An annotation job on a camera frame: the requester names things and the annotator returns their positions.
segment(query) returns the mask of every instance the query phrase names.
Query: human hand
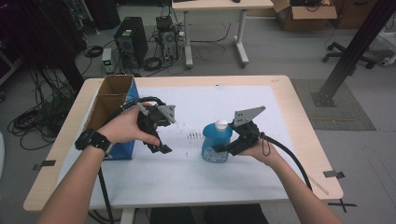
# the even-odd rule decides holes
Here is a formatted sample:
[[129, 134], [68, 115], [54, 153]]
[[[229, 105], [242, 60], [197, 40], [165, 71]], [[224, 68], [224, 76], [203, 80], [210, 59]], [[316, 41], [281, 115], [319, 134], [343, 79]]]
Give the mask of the human hand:
[[[143, 103], [142, 105], [145, 107], [151, 106], [149, 103]], [[159, 146], [160, 140], [157, 137], [142, 132], [137, 126], [136, 122], [139, 112], [139, 108], [134, 105], [127, 111], [116, 116], [108, 124], [99, 129], [98, 132], [104, 135], [112, 144], [140, 140], [154, 146]]]
[[262, 141], [262, 139], [257, 141], [257, 143], [253, 147], [250, 147], [245, 151], [239, 153], [239, 155], [251, 156], [256, 160], [265, 163], [271, 168], [274, 168], [276, 165], [282, 163], [282, 161], [285, 161], [271, 143], [267, 143], [267, 141], [265, 140]]

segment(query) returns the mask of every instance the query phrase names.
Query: blue dish soap bottle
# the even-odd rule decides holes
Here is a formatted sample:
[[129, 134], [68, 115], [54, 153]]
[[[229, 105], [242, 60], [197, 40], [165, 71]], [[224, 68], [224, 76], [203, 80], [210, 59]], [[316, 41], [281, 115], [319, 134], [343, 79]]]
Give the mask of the blue dish soap bottle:
[[233, 129], [228, 125], [227, 120], [219, 119], [216, 123], [211, 123], [204, 127], [204, 143], [202, 144], [202, 158], [206, 161], [221, 163], [227, 161], [228, 152], [216, 152], [213, 147], [227, 146], [230, 144]]

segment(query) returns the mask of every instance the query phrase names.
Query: black pole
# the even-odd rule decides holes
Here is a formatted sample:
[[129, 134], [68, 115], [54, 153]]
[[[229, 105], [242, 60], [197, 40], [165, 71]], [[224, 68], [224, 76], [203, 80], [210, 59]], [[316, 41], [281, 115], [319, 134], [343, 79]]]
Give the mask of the black pole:
[[347, 76], [351, 74], [359, 58], [369, 48], [395, 10], [396, 1], [394, 0], [378, 0], [376, 2], [320, 91], [312, 93], [316, 106], [334, 106], [332, 98], [335, 93]]

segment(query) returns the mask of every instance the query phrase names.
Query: chair wheel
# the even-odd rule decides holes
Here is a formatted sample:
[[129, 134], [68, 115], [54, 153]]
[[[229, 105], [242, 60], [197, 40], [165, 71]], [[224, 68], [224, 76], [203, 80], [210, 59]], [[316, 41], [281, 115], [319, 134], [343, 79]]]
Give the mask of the chair wheel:
[[366, 68], [367, 69], [372, 69], [372, 68], [374, 68], [374, 64], [373, 63], [367, 63], [366, 64]]

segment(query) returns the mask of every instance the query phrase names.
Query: cardboard box on floor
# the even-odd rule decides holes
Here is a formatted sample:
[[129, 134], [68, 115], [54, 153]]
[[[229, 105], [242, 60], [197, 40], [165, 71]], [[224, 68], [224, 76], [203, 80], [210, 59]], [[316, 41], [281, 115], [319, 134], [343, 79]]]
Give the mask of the cardboard box on floor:
[[[105, 77], [97, 96], [93, 102], [92, 110], [85, 123], [85, 129], [100, 129], [106, 120], [116, 112], [125, 101], [138, 98], [134, 76], [107, 76]], [[130, 160], [134, 150], [134, 141], [117, 143], [111, 148], [107, 161]]]
[[318, 7], [292, 7], [288, 0], [273, 0], [273, 3], [276, 20], [287, 31], [321, 30], [327, 19], [337, 18], [330, 0], [323, 0]]
[[329, 22], [337, 29], [359, 29], [377, 0], [333, 0], [337, 19]]

